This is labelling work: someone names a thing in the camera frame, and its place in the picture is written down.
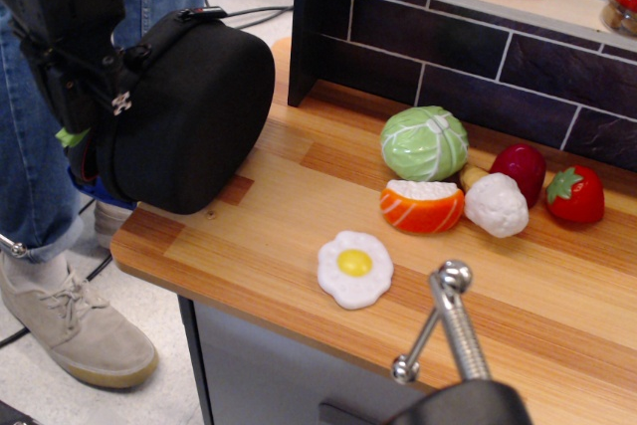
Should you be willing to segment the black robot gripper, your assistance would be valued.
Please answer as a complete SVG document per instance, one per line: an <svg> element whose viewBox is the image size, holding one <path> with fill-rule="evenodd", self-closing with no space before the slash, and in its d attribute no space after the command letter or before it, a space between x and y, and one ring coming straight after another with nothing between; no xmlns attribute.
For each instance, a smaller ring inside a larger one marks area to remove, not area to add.
<svg viewBox="0 0 637 425"><path fill-rule="evenodd" d="M53 116L67 132L94 127L98 108L118 116L131 107L122 81L122 56L111 41L124 18L123 0L1 1L19 34L45 50L23 49L23 54ZM92 73L92 97L68 62Z"/></svg>

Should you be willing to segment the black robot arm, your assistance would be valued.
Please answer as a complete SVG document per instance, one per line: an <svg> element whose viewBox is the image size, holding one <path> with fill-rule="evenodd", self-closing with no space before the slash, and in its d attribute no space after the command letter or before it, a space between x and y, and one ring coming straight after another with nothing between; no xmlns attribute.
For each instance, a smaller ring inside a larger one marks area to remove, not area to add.
<svg viewBox="0 0 637 425"><path fill-rule="evenodd" d="M37 86L70 134L94 127L127 105L121 52L112 40L123 0L1 0L11 13Z"/></svg>

